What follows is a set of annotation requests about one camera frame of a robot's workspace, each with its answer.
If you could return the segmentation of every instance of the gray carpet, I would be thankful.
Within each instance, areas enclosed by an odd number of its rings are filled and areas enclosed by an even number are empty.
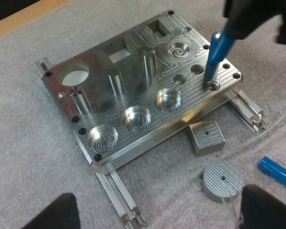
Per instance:
[[[166,9],[210,38],[224,25],[222,8],[217,0],[75,0],[1,37],[0,229],[21,228],[63,192],[76,195],[83,229],[123,228],[35,60],[59,63]],[[286,46],[274,43],[280,22],[276,17],[237,42],[228,57],[245,74],[243,90],[264,109],[266,132],[252,136],[221,107],[205,117],[226,137],[219,157],[196,158],[182,131],[118,169],[151,229],[234,228],[231,206],[212,202],[199,187],[199,174],[219,158],[286,203],[286,187],[256,168],[264,155],[286,167]]]

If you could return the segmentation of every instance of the small hole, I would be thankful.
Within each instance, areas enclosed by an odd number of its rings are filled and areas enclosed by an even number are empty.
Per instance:
[[[78,122],[80,120],[80,118],[78,117],[78,116],[74,116],[73,118],[72,118],[72,122],[73,123],[76,123],[76,122]]]
[[[97,154],[93,157],[93,159],[96,161],[96,162],[99,162],[102,160],[102,155],[101,154]]]
[[[63,99],[63,98],[65,98],[65,96],[66,96],[65,92],[59,92],[57,95],[57,98]]]
[[[227,64],[227,63],[224,63],[224,64],[223,64],[223,68],[224,68],[224,69],[229,69],[229,68],[230,68],[230,65]]]
[[[173,78],[175,84],[184,84],[186,81],[186,77],[182,74],[175,75]]]
[[[189,31],[191,31],[192,30],[192,28],[191,27],[189,27],[189,26],[186,26],[186,28],[184,29],[186,32],[189,32]]]
[[[46,72],[46,73],[45,73],[45,76],[47,76],[47,77],[50,77],[51,75],[52,75],[51,72]]]
[[[139,221],[136,218],[132,218],[132,225],[136,227],[138,225]]]
[[[239,78],[240,78],[240,74],[234,73],[234,74],[233,74],[233,78],[234,78],[234,79],[239,79]]]
[[[206,84],[206,88],[209,90],[209,91],[216,91],[219,89],[219,83],[216,82],[216,81],[209,81],[207,84]]]
[[[204,68],[200,64],[194,64],[191,67],[191,72],[194,73],[194,74],[201,74],[201,73],[204,72]]]
[[[84,134],[87,133],[87,130],[86,130],[86,128],[81,128],[81,129],[79,129],[78,133],[79,133],[80,135],[84,135]]]

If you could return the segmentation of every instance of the metal part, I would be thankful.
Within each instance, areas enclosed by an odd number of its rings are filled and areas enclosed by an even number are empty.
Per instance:
[[[48,57],[43,57],[42,62],[39,61],[35,61],[34,63],[38,74],[42,77],[43,74],[50,69],[51,67],[53,67],[53,65],[51,64],[51,62],[49,61]]]
[[[142,217],[138,206],[127,191],[117,172],[114,170],[110,175],[99,173],[96,173],[96,175],[126,228],[146,228],[147,223],[145,219]]]
[[[231,111],[252,133],[259,134],[265,129],[263,110],[244,91],[240,90],[239,94],[228,104]]]
[[[227,60],[230,68],[218,68],[203,89],[206,44],[178,13],[166,11],[48,70],[42,79],[95,171],[110,173],[236,95],[243,78],[233,78],[240,72]],[[200,67],[192,72],[194,65]],[[71,96],[78,90],[79,101]],[[102,131],[80,135],[83,126]],[[96,154],[102,159],[94,163]]]
[[[221,151],[225,146],[225,138],[216,121],[191,124],[187,130],[196,156]]]
[[[240,193],[244,178],[231,162],[217,160],[205,168],[202,185],[209,199],[217,203],[227,203]]]

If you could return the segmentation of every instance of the aluminum cylinder disc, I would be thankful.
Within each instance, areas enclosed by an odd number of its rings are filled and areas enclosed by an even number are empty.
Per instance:
[[[243,175],[231,162],[217,160],[204,170],[203,190],[209,199],[217,203],[231,202],[243,185]]]

